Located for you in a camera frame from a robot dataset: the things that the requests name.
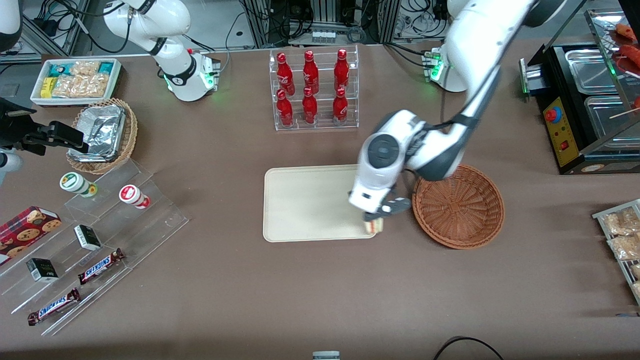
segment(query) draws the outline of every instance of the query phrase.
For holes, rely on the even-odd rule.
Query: white robotic arm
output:
[[[22,17],[20,16],[18,0],[0,0],[0,53],[7,51],[18,42],[22,32]]]
[[[104,12],[121,1],[112,1]],[[193,53],[180,36],[191,27],[191,16],[179,0],[126,0],[128,6],[104,16],[115,35],[128,38],[149,52],[162,71],[169,89],[183,101],[195,101],[216,86],[216,73],[210,58]]]
[[[541,3],[547,19],[563,0],[471,0],[456,16],[444,46],[440,80],[468,89],[465,107],[442,125],[432,126],[410,111],[387,115],[365,141],[349,194],[365,220],[395,213],[397,199],[385,201],[404,167],[429,181],[450,176],[460,164],[465,146],[479,122],[499,79],[499,62],[520,26]],[[447,133],[440,129],[451,127]]]

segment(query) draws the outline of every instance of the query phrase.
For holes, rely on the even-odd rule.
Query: snickers bar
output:
[[[120,248],[117,248],[114,252],[110,253],[109,256],[100,260],[96,265],[91,266],[87,271],[78,275],[78,279],[80,279],[80,285],[84,285],[91,281],[94,277],[100,275],[102,272],[111,267],[111,265],[117,263],[125,256],[122,254]]]
[[[46,318],[47,316],[55,313],[56,311],[59,311],[63,307],[71,304],[72,302],[79,302],[79,301],[80,301],[80,293],[76,288],[73,288],[73,290],[71,290],[70,293],[52,302],[46,307],[41,308],[40,311],[35,311],[29,314],[29,317],[27,318],[27,321],[29,322],[29,326],[34,326],[37,323],[44,320],[44,318]]]

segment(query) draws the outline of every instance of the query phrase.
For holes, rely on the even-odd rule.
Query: brown tablecloth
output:
[[[540,44],[513,44],[468,145],[463,162],[506,203],[502,232],[468,251],[427,238],[410,212],[370,240],[262,238],[268,169],[355,163],[380,117],[401,108],[438,122],[441,90],[395,53],[359,47],[361,126],[330,133],[274,130],[267,51],[234,53],[220,90],[193,103],[167,91],[151,57],[121,58],[118,96],[140,127],[133,158],[192,221],[54,337],[0,307],[0,357],[309,359],[335,349],[345,360],[426,359],[469,335],[508,359],[637,359],[640,319],[614,317],[637,307],[590,215],[640,197],[640,176],[557,174],[535,103],[517,96],[517,59]],[[447,94],[446,116],[463,101]],[[77,112],[34,118],[70,123]],[[58,187],[65,150],[47,152],[23,154],[24,168],[7,175],[0,222],[70,198]],[[445,355],[490,353],[458,344]]]

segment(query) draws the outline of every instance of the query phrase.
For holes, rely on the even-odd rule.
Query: red button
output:
[[[558,116],[558,113],[556,110],[547,110],[547,112],[545,113],[545,120],[552,122],[556,119],[556,117]]]

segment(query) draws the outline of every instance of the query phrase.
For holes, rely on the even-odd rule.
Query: coca-cola bottle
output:
[[[338,61],[335,62],[333,76],[335,78],[333,87],[336,91],[341,87],[346,89],[349,86],[349,64],[347,63],[347,51],[345,49],[338,50]]]
[[[293,85],[293,71],[287,63],[287,56],[284,53],[278,53],[276,55],[278,59],[278,82],[280,88],[287,92],[288,96],[293,96],[296,93],[296,86]]]
[[[318,65],[314,61],[314,52],[305,51],[305,67],[302,69],[305,77],[305,86],[309,86],[314,94],[320,91],[320,77],[318,75]]]
[[[282,89],[278,89],[276,92],[278,102],[276,102],[276,108],[278,109],[278,116],[280,117],[280,123],[284,127],[293,126],[293,108],[291,102],[287,99],[287,94]]]
[[[307,86],[305,87],[305,98],[302,99],[302,108],[305,112],[305,122],[309,125],[316,123],[318,115],[318,103],[314,97],[313,90]]]
[[[344,97],[344,88],[338,88],[333,100],[333,123],[342,126],[347,122],[347,106],[349,103]]]

